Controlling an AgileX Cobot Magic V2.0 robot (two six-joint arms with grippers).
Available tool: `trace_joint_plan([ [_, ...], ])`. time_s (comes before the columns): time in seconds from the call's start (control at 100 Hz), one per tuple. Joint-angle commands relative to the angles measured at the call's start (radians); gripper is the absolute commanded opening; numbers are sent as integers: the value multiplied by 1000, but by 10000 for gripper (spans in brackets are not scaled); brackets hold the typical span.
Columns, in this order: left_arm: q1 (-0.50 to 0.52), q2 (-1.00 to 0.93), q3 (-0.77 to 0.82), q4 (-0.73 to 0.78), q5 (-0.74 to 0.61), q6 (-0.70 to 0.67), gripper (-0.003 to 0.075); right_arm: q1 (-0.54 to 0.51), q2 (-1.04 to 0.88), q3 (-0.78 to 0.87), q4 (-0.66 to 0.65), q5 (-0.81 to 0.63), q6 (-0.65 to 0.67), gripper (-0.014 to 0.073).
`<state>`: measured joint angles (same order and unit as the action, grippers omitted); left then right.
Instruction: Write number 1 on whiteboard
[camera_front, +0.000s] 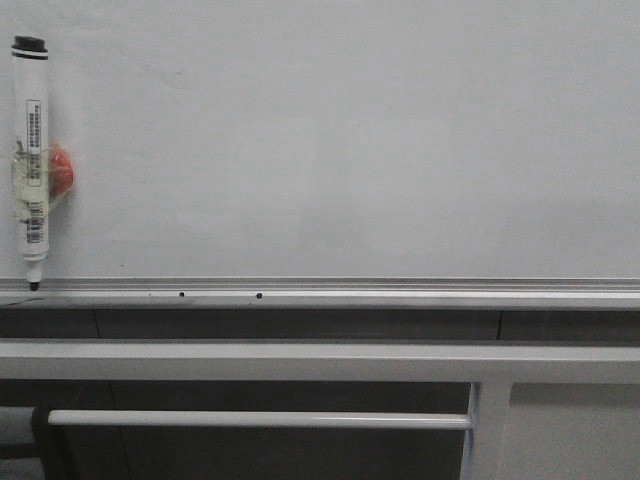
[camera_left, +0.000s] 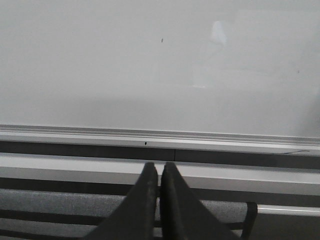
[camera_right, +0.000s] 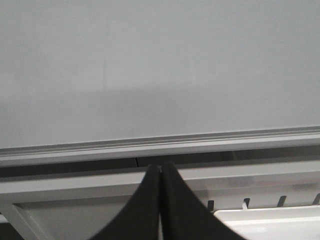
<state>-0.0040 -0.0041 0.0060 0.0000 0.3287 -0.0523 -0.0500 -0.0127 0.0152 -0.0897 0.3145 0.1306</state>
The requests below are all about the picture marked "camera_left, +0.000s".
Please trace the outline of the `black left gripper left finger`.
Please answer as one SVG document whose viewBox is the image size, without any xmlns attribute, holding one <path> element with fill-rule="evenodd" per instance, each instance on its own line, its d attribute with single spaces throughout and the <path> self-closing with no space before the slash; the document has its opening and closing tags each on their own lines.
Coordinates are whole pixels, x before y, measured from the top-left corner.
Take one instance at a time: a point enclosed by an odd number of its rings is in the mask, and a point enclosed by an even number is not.
<svg viewBox="0 0 320 240">
<path fill-rule="evenodd" d="M 85 240 L 152 240 L 158 194 L 155 164 L 147 162 L 121 204 Z"/>
</svg>

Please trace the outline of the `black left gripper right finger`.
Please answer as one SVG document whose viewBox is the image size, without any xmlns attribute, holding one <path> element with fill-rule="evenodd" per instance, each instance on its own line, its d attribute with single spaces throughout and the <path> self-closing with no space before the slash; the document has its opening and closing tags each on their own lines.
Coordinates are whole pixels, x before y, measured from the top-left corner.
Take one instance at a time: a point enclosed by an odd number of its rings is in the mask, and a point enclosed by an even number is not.
<svg viewBox="0 0 320 240">
<path fill-rule="evenodd" d="M 160 219 L 164 240 L 239 240 L 196 198 L 173 162 L 161 176 Z"/>
</svg>

